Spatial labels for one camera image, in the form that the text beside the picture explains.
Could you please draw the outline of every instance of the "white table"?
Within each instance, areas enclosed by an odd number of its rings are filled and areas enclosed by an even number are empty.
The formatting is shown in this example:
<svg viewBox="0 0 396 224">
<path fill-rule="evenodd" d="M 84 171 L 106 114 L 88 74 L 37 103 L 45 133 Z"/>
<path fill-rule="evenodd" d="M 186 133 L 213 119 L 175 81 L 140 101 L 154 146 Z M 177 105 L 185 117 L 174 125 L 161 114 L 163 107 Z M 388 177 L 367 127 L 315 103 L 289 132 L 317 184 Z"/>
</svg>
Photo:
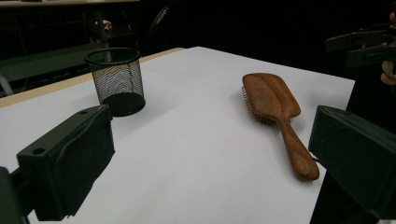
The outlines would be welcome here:
<svg viewBox="0 0 396 224">
<path fill-rule="evenodd" d="M 291 124 L 306 146 L 317 106 L 345 109 L 353 80 L 200 47 L 141 69 L 145 108 L 112 120 L 116 154 L 61 223 L 309 223 L 325 169 L 313 182 L 294 176 L 279 129 L 248 115 L 242 76 L 285 80 L 302 109 Z M 97 104 L 88 79 L 0 108 L 0 164 L 15 170 L 20 150 Z M 29 219 L 37 223 L 34 212 Z"/>
</svg>

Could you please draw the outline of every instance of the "chair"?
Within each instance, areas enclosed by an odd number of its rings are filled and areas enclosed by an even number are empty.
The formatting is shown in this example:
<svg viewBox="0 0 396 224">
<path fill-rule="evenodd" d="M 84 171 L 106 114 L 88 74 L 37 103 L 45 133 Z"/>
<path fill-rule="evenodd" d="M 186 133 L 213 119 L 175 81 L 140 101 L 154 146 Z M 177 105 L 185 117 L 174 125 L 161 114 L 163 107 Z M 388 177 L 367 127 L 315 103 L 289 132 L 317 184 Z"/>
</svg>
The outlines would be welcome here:
<svg viewBox="0 0 396 224">
<path fill-rule="evenodd" d="M 174 47 L 173 43 L 177 42 L 180 35 L 177 28 L 181 22 L 181 12 L 180 1 L 173 1 L 163 6 L 139 41 L 138 47 L 142 56 Z"/>
</svg>

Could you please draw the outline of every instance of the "wooden table edge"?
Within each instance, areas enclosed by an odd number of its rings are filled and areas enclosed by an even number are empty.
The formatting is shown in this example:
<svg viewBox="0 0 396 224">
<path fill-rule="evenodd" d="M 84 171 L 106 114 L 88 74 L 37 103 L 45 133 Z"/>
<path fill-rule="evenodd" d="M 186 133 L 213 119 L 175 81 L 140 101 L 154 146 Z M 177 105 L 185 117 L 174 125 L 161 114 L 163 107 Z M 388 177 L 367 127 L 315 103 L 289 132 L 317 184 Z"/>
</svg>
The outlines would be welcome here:
<svg viewBox="0 0 396 224">
<path fill-rule="evenodd" d="M 165 51 L 162 51 L 159 53 L 155 53 L 155 54 L 141 58 L 140 62 L 143 63 L 148 60 L 155 59 L 155 58 L 161 57 L 163 55 L 173 53 L 173 52 L 183 50 L 183 49 L 184 48 L 174 48 L 174 49 L 165 50 Z M 29 100 L 29 99 L 32 99 L 32 98 L 35 98 L 35 97 L 38 97 L 41 95 L 45 95 L 45 94 L 48 94 L 48 93 L 51 93 L 54 91 L 59 91 L 59 90 L 77 85 L 79 83 L 89 81 L 89 80 L 92 80 L 91 73 L 81 75 L 78 77 L 72 77 L 72 78 L 69 78 L 69 79 L 66 79 L 63 81 L 55 82 L 55 83 L 49 84 L 47 86 L 39 87 L 39 88 L 32 89 L 29 91 L 23 91 L 20 93 L 9 95 L 7 97 L 0 99 L 0 108 L 6 107 L 9 105 L 14 105 L 16 103 L 26 101 L 26 100 Z"/>
</svg>

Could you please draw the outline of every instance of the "black mesh pencil cup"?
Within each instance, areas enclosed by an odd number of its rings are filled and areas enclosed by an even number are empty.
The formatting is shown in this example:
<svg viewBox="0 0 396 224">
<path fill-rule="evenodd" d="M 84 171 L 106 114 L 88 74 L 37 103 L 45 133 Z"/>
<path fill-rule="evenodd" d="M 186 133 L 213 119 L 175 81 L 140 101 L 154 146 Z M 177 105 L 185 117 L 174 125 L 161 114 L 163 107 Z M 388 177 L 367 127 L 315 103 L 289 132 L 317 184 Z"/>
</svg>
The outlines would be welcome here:
<svg viewBox="0 0 396 224">
<path fill-rule="evenodd" d="M 108 105 L 114 117 L 132 115 L 146 104 L 139 58 L 138 50 L 127 48 L 101 49 L 85 57 L 99 103 Z"/>
</svg>

